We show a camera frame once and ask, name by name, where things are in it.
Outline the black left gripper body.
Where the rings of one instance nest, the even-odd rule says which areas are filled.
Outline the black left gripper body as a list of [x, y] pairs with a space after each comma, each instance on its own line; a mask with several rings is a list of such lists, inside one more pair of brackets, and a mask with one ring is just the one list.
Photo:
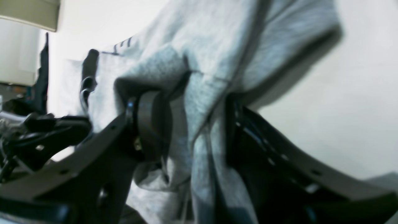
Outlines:
[[90, 132], [90, 121], [81, 116], [1, 117], [1, 183], [37, 172], [58, 152], [79, 145]]

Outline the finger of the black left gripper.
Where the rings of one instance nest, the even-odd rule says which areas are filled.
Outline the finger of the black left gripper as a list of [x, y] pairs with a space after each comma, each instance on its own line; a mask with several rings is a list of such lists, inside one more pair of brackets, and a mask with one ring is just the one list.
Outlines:
[[88, 109], [88, 97], [97, 85], [95, 77], [98, 68], [98, 58], [99, 52], [91, 49], [82, 63], [79, 100], [83, 109]]

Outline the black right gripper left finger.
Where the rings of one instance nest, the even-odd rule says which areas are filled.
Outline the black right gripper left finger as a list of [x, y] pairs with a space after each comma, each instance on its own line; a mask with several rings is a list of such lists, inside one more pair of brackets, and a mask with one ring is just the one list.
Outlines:
[[1, 223], [118, 223], [135, 168], [162, 156], [168, 112], [160, 91], [131, 97], [125, 113], [88, 141], [1, 183]]

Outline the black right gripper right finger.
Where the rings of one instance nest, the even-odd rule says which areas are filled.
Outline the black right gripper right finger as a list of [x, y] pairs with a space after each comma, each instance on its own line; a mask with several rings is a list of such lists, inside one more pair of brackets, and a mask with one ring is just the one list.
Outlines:
[[385, 224], [397, 193], [350, 177], [308, 155], [229, 95], [227, 164], [247, 188], [260, 224]]

